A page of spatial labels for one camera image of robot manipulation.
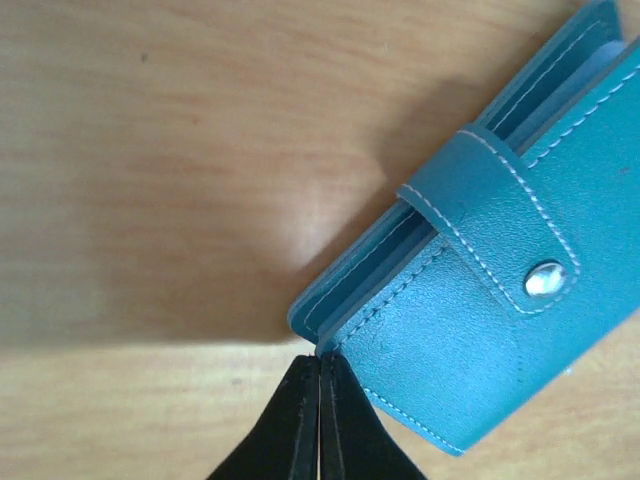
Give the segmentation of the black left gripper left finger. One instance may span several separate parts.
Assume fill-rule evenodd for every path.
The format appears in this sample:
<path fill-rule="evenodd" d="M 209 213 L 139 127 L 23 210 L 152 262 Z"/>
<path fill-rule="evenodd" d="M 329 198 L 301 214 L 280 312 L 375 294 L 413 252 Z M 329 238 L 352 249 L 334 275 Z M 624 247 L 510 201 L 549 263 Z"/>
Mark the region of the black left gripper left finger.
<path fill-rule="evenodd" d="M 296 357 L 254 427 L 210 480 L 315 479 L 320 361 Z"/>

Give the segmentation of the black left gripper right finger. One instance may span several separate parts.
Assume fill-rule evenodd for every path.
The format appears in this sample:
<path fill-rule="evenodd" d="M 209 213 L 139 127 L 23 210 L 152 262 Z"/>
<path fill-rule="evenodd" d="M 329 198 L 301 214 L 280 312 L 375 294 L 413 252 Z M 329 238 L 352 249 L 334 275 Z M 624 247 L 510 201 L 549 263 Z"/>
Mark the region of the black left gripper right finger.
<path fill-rule="evenodd" d="M 328 353 L 320 374 L 323 479 L 410 479 L 412 461 L 383 427 L 348 361 Z"/>

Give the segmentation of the teal leather card holder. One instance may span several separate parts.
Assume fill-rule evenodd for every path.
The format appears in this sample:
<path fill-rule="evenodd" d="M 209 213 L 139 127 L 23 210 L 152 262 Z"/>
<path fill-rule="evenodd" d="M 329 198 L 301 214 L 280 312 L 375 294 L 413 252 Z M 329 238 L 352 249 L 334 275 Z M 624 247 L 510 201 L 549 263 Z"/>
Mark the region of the teal leather card holder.
<path fill-rule="evenodd" d="M 639 306 L 639 45 L 586 3 L 293 303 L 370 401 L 462 455 Z"/>

